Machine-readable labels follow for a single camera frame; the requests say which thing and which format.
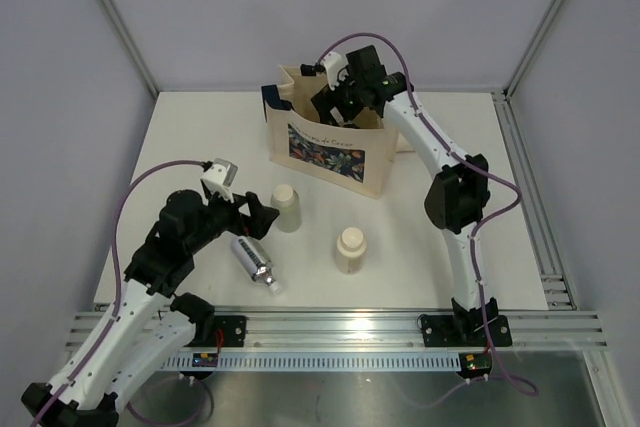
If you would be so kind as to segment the green bottle white cap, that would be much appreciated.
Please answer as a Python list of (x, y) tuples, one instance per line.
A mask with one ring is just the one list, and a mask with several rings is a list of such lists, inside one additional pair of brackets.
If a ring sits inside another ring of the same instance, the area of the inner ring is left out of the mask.
[(300, 198), (291, 185), (277, 185), (272, 192), (271, 205), (279, 212), (276, 219), (276, 226), (279, 230), (293, 233), (301, 227)]

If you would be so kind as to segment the silver metallic bottle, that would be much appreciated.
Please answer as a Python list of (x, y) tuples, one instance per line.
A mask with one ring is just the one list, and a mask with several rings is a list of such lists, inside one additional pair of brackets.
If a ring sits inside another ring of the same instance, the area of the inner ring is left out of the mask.
[(238, 236), (231, 241), (231, 250), (254, 283), (266, 286), (272, 294), (281, 290), (272, 260), (257, 240)]

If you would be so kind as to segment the floral canvas tote bag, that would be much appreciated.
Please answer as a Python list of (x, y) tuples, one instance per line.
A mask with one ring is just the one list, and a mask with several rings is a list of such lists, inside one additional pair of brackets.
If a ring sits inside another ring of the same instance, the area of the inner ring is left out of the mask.
[(311, 97), (327, 85), (323, 76), (304, 76), (281, 66), (280, 83), (261, 87), (274, 163), (359, 194), (382, 195), (398, 153), (413, 149), (398, 130), (365, 110), (355, 126), (319, 122)]

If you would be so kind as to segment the cream bottle white cap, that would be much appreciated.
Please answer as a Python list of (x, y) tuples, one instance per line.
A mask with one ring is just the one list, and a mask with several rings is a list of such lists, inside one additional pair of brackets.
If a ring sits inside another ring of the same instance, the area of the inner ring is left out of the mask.
[(347, 227), (336, 240), (335, 261), (340, 272), (346, 275), (358, 273), (363, 264), (367, 241), (363, 231)]

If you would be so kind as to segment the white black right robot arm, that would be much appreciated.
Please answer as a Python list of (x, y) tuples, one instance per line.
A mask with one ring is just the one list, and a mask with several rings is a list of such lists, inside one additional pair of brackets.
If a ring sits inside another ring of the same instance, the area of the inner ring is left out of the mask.
[(490, 198), (487, 159), (459, 148), (418, 101), (408, 73), (388, 73), (374, 46), (345, 56), (328, 51), (311, 70), (327, 79), (312, 98), (321, 122), (345, 126), (369, 109), (398, 130), (432, 177), (424, 209), (447, 247), (453, 312), (422, 316), (425, 344), (490, 349), (491, 332), (501, 330), (500, 314), (496, 299), (486, 293), (479, 243), (472, 234)]

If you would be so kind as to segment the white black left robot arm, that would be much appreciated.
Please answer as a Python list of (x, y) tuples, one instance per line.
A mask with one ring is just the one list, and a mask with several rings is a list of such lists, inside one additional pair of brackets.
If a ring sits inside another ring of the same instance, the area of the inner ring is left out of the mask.
[(124, 272), (110, 306), (71, 360), (21, 401), (36, 426), (114, 426), (136, 391), (182, 347), (208, 343), (215, 309), (177, 295), (194, 256), (229, 232), (262, 239), (277, 209), (246, 192), (226, 200), (193, 190), (172, 193)]

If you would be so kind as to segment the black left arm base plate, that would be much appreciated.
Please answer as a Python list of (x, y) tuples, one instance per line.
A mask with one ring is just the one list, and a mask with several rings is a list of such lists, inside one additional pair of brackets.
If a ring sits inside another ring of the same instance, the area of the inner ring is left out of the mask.
[(242, 315), (213, 316), (204, 324), (201, 346), (242, 348), (246, 338), (247, 317)]

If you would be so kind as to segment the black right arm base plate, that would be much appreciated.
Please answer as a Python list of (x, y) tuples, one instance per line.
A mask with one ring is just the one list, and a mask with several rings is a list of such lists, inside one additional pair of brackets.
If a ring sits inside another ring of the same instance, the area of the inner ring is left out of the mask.
[[(417, 324), (425, 347), (486, 347), (488, 345), (482, 320), (475, 326), (464, 327), (452, 314), (423, 314), (418, 317)], [(513, 345), (506, 316), (498, 315), (490, 319), (488, 326), (495, 347)]]

